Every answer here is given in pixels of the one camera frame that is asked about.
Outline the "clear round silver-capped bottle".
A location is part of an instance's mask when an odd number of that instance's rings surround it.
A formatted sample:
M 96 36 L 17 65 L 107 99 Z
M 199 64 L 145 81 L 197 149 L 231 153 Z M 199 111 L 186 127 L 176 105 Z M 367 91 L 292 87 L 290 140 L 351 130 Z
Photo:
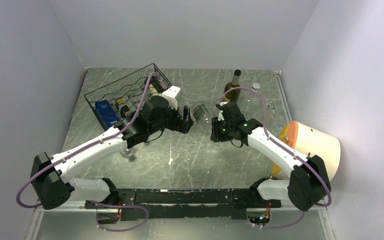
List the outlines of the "clear round silver-capped bottle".
M 206 103 L 197 103 L 192 108 L 192 115 L 198 127 L 204 133 L 212 133 L 212 119 L 216 117 L 213 107 Z

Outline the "tall dark wine bottle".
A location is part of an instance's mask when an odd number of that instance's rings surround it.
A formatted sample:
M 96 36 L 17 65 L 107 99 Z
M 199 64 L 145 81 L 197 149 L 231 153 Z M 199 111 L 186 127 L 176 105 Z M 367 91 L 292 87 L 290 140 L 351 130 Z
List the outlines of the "tall dark wine bottle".
M 241 93 L 241 89 L 238 88 L 238 87 L 240 87 L 239 80 L 240 80 L 241 74 L 242 74 L 241 70 L 236 69 L 233 73 L 232 80 L 225 85 L 225 87 L 224 87 L 225 95 L 223 97 L 224 102 L 237 102 L 238 101 L 238 99 L 240 97 L 240 93 Z

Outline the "square black-capped liquor bottle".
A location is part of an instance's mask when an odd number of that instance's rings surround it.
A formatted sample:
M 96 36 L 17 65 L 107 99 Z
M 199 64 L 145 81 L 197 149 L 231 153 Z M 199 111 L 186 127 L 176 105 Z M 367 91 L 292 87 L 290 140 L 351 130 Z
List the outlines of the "square black-capped liquor bottle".
M 128 98 L 117 98 L 115 100 L 116 115 L 122 119 L 133 112 L 132 103 Z

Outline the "blue liquid glass bottle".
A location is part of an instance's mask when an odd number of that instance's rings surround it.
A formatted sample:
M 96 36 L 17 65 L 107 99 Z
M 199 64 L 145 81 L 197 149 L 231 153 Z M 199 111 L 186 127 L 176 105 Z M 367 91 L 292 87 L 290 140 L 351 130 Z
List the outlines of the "blue liquid glass bottle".
M 97 101 L 95 103 L 95 111 L 105 130 L 109 129 L 119 121 L 116 112 L 107 100 Z

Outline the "dark green labelled wine bottle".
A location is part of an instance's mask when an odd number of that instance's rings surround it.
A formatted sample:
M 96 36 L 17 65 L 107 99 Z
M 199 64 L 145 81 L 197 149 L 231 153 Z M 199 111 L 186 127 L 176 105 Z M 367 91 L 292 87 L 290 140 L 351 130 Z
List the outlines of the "dark green labelled wine bottle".
M 167 89 L 167 85 L 163 79 L 157 76 L 152 76 L 149 82 L 147 95 L 148 97 L 158 96 Z

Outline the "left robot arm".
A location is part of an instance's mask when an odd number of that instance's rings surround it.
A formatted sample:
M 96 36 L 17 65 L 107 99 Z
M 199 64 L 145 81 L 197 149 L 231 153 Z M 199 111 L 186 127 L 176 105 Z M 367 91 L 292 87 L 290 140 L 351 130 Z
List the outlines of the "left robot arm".
M 101 135 L 65 152 L 49 156 L 46 152 L 34 157 L 31 185 L 39 205 L 52 210 L 67 201 L 95 201 L 106 208 L 114 207 L 119 194 L 111 181 L 87 180 L 76 176 L 94 161 L 121 153 L 149 142 L 156 132 L 170 130 L 187 134 L 194 124 L 190 108 L 183 112 L 173 106 L 174 99 L 162 95 L 141 101 L 138 109 L 115 123 Z

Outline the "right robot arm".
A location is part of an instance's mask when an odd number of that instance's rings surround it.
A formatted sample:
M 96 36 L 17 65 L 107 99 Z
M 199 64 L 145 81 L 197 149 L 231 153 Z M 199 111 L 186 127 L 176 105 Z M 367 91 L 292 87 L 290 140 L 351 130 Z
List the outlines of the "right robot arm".
M 300 211 L 306 212 L 327 198 L 332 201 L 331 185 L 324 160 L 318 155 L 307 156 L 294 150 L 271 134 L 254 118 L 246 119 L 235 102 L 218 104 L 219 114 L 212 118 L 211 141 L 240 141 L 277 164 L 286 179 L 263 178 L 250 190 L 250 202 L 262 207 L 271 200 L 289 201 Z

